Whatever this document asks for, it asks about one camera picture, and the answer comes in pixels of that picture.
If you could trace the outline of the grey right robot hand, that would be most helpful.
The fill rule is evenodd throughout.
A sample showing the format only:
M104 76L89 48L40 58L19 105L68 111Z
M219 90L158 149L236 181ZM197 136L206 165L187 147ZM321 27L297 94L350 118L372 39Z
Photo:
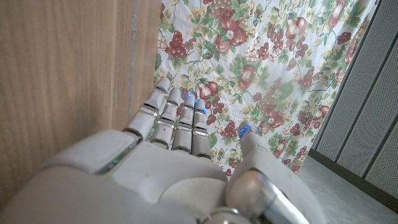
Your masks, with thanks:
M2 223L325 223L313 192L243 121L228 177L210 157L202 100L161 79L122 130L51 157L1 210Z

